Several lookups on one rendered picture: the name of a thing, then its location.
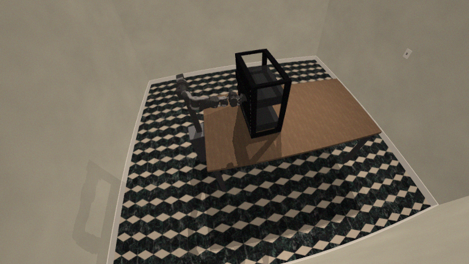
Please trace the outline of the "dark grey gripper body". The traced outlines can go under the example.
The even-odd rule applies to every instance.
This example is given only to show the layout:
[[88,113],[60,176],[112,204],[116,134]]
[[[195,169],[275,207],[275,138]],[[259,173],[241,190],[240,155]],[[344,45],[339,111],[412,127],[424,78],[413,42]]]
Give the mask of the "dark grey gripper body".
[[227,99],[228,99],[231,107],[237,106],[236,96],[238,96],[238,95],[236,94],[236,92],[233,92],[233,91],[231,91],[227,96]]

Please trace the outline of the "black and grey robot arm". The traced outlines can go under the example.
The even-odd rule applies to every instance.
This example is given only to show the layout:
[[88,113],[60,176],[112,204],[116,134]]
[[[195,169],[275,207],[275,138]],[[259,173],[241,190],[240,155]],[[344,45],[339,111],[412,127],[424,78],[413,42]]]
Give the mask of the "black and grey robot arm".
[[188,90],[187,81],[183,77],[176,79],[176,81],[177,81],[176,90],[175,90],[176,95],[181,100],[184,100],[186,104],[189,107],[191,107],[191,109],[193,110],[204,110],[207,108],[217,108],[220,106],[225,107],[228,105],[228,100],[227,100],[227,97],[225,96],[222,96],[222,97],[212,96],[212,97],[202,97],[202,98],[193,97],[193,95]]

